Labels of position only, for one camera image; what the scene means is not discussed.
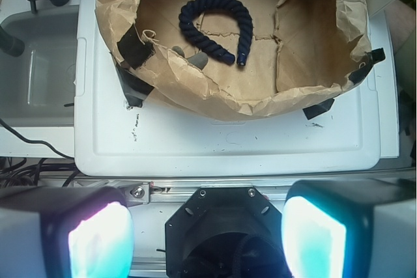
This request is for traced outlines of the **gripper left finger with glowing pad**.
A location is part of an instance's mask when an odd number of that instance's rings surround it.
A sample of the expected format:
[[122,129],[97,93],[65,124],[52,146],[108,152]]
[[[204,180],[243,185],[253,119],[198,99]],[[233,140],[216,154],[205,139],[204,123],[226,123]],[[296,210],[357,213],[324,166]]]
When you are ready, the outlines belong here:
[[1,190],[2,277],[127,277],[134,225],[114,187]]

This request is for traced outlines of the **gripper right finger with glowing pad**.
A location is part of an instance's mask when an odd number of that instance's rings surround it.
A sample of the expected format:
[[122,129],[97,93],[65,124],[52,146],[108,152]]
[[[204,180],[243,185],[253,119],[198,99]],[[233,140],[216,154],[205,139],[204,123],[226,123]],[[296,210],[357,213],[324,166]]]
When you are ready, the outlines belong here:
[[294,277],[415,277],[416,181],[299,180],[281,237]]

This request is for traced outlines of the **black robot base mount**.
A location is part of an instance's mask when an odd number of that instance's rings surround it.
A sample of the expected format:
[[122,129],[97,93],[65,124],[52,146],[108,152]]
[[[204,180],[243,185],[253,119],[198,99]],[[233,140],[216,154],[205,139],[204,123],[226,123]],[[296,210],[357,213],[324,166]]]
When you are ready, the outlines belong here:
[[254,187],[200,188],[165,223],[168,277],[290,277],[281,212]]

